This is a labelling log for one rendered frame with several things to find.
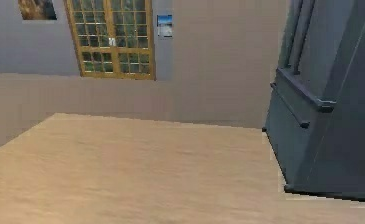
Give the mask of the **dark grey tall cupboard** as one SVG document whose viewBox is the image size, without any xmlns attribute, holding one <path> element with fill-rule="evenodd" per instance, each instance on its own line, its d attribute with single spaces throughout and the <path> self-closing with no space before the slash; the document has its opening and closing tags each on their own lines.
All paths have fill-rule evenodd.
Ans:
<svg viewBox="0 0 365 224">
<path fill-rule="evenodd" d="M 291 0 L 270 86 L 285 192 L 365 202 L 365 0 Z"/>
</svg>

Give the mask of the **small blue wall picture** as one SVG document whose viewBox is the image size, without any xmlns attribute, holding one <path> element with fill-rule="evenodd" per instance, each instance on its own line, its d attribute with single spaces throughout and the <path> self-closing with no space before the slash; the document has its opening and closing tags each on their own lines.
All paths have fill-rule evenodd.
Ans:
<svg viewBox="0 0 365 224">
<path fill-rule="evenodd" d="M 173 21 L 171 15 L 157 16 L 157 33 L 159 37 L 173 36 Z"/>
</svg>

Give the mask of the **wooden framed grid window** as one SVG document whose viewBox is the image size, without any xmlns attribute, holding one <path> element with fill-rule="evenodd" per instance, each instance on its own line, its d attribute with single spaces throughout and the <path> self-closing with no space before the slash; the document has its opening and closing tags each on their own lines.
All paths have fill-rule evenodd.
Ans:
<svg viewBox="0 0 365 224">
<path fill-rule="evenodd" d="M 154 80 L 152 0 L 64 0 L 82 77 Z"/>
</svg>

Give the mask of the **brown framed wall picture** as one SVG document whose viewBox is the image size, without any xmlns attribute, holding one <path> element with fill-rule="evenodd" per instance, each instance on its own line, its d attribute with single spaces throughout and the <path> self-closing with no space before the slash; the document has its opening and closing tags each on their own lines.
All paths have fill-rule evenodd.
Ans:
<svg viewBox="0 0 365 224">
<path fill-rule="evenodd" d="M 23 20 L 56 20 L 52 0 L 18 0 Z"/>
</svg>

